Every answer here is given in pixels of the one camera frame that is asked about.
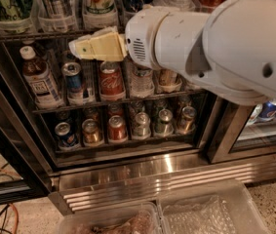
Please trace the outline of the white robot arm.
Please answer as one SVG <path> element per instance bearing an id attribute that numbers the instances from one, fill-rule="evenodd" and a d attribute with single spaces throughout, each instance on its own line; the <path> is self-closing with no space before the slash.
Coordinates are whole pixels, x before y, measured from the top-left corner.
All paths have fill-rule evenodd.
<path id="1" fill-rule="evenodd" d="M 170 69 L 240 105 L 276 99 L 276 0 L 226 0 L 211 13 L 148 7 L 123 33 L 107 27 L 69 44 L 79 59 Z"/>

